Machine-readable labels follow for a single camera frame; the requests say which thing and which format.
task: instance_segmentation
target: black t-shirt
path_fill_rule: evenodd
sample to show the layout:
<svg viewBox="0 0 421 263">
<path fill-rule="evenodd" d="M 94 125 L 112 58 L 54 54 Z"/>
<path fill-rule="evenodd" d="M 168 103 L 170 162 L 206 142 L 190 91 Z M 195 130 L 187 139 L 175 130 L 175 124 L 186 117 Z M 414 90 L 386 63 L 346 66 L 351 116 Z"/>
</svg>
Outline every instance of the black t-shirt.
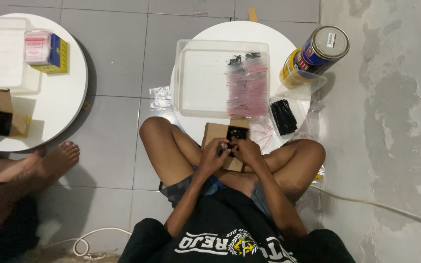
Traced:
<svg viewBox="0 0 421 263">
<path fill-rule="evenodd" d="M 180 235 L 172 238 L 155 219 L 134 231 L 118 263 L 275 262 L 354 263 L 339 236 L 315 230 L 285 242 L 275 224 L 239 191 L 224 188 L 202 197 Z"/>
</svg>

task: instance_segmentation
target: clear plastic container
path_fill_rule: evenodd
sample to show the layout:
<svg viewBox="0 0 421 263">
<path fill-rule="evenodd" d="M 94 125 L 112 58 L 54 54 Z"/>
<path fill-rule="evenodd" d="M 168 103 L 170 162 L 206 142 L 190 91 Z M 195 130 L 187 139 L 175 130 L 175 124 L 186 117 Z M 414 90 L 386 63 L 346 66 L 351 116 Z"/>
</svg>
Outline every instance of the clear plastic container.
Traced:
<svg viewBox="0 0 421 263">
<path fill-rule="evenodd" d="M 277 89 L 276 94 L 284 94 L 287 98 L 295 100 L 310 101 L 311 94 L 315 93 L 326 82 L 325 76 L 296 69 L 290 72 Z"/>
<path fill-rule="evenodd" d="M 41 72 L 24 62 L 24 33 L 32 29 L 27 18 L 0 17 L 0 87 L 11 94 L 37 94 Z"/>
<path fill-rule="evenodd" d="M 270 65 L 266 43 L 179 40 L 176 45 L 174 109 L 184 116 L 229 118 L 228 63 L 234 56 L 244 58 L 250 51 L 260 52 L 261 58 Z M 267 87 L 270 87 L 269 70 Z"/>
<path fill-rule="evenodd" d="M 287 100 L 288 101 L 290 110 L 292 111 L 293 116 L 297 120 L 297 130 L 298 130 L 298 128 L 300 128 L 301 124 L 305 120 L 305 116 L 306 116 L 304 114 L 305 111 L 303 110 L 302 102 L 300 100 L 291 99 L 290 97 L 287 96 L 287 92 L 274 95 L 269 99 L 269 109 L 268 109 L 269 110 L 269 117 L 271 119 L 272 126 L 274 127 L 274 130 L 276 130 L 276 134 L 282 139 L 290 139 L 295 134 L 295 132 L 297 130 L 295 130 L 294 132 L 292 132 L 290 134 L 280 135 L 279 129 L 277 127 L 277 123 L 274 119 L 274 115 L 272 114 L 272 110 L 270 108 L 272 103 L 277 102 L 279 100 Z"/>
</svg>

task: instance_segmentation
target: cardboard box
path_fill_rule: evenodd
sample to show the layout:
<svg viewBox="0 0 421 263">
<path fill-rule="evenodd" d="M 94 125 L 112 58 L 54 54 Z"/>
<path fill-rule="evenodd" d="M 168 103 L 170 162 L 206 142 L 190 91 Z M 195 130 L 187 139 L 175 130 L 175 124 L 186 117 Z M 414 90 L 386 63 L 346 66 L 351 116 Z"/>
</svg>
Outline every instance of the cardboard box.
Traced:
<svg viewBox="0 0 421 263">
<path fill-rule="evenodd" d="M 67 72 L 67 42 L 58 37 L 55 33 L 51 34 L 51 52 L 50 64 L 48 65 L 31 65 L 32 68 L 44 72 L 66 73 Z"/>
<path fill-rule="evenodd" d="M 0 88 L 0 135 L 26 138 L 31 117 L 13 112 L 9 89 Z"/>
<path fill-rule="evenodd" d="M 229 125 L 208 122 L 204 130 L 201 149 L 203 150 L 214 138 L 227 138 L 229 141 L 247 139 L 249 138 L 249 122 L 246 118 L 232 118 Z M 240 172 L 243 163 L 237 158 L 229 156 L 225 160 L 223 168 Z"/>
</svg>

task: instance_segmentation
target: can lid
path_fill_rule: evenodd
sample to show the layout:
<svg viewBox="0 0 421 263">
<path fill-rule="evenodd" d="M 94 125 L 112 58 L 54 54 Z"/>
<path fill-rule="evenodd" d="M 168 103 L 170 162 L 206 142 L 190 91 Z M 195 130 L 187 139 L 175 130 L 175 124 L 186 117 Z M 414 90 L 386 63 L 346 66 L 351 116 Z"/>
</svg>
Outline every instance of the can lid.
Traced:
<svg viewBox="0 0 421 263">
<path fill-rule="evenodd" d="M 313 44 L 321 56 L 331 59 L 345 56 L 350 48 L 347 34 L 342 29 L 334 26 L 318 28 Z"/>
</svg>

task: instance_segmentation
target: brown cardboard box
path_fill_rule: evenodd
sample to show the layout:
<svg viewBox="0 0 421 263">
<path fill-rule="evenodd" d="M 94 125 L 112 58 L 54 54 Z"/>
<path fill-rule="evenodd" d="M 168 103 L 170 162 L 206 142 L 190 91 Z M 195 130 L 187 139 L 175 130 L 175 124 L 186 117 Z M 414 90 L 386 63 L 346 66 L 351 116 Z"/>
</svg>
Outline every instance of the brown cardboard box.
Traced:
<svg viewBox="0 0 421 263">
<path fill-rule="evenodd" d="M 244 138 L 249 138 L 249 122 L 246 118 L 232 118 L 230 119 L 229 125 L 217 124 L 217 123 L 206 123 L 204 130 L 204 138 L 202 139 L 201 149 L 203 150 L 208 143 L 214 138 L 227 138 L 228 140 L 236 139 L 232 138 L 232 131 L 241 130 L 244 133 Z M 224 169 L 240 172 L 243 168 L 243 163 L 234 157 L 227 157 L 225 160 Z"/>
<path fill-rule="evenodd" d="M 0 88 L 0 135 L 26 138 L 30 120 L 30 116 L 13 112 L 10 91 Z"/>
</svg>

